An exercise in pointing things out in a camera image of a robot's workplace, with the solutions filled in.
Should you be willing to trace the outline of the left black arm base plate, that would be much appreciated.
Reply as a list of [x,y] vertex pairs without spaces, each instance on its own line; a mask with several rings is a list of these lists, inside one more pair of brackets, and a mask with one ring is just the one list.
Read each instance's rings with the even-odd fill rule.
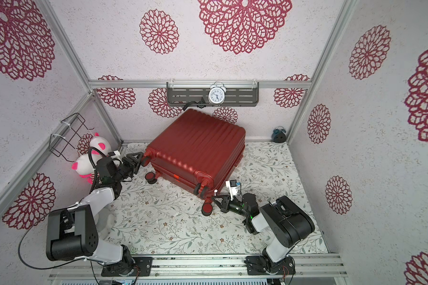
[[102,277],[148,277],[152,268],[153,258],[125,258],[118,263],[103,266]]

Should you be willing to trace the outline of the red hard-shell suitcase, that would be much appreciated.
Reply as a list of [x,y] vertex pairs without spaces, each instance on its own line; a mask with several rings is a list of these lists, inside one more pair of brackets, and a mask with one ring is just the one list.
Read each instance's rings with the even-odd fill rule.
[[202,214],[213,212],[212,198],[238,166],[246,130],[198,110],[183,112],[146,148],[143,162],[154,170],[149,184],[162,177],[203,200]]

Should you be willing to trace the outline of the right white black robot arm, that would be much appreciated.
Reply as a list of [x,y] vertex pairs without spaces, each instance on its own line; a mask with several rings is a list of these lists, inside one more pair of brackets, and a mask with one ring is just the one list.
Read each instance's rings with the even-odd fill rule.
[[223,213],[232,211],[243,216],[248,233],[257,235],[267,229],[273,233],[271,243],[261,255],[247,256],[244,263],[248,275],[294,275],[296,264],[290,251],[315,231],[309,215],[288,197],[282,196],[274,203],[259,206],[254,194],[214,196],[214,203]]

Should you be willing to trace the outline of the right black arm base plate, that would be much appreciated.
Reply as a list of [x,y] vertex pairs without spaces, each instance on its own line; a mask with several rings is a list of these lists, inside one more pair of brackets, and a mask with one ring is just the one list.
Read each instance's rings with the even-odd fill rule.
[[250,276],[257,275],[294,275],[296,266],[293,257],[286,256],[283,260],[272,262],[265,256],[247,256],[244,263]]

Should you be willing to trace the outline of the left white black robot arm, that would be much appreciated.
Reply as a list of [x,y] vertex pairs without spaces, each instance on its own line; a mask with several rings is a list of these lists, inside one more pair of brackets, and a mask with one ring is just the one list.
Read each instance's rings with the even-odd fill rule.
[[81,175],[94,175],[90,194],[75,205],[51,211],[48,215],[46,256],[51,261],[89,260],[103,267],[105,276],[130,276],[136,262],[125,245],[116,245],[99,237],[95,216],[121,194],[122,183],[129,182],[140,169],[144,154],[119,152],[104,155],[89,148],[73,165]]

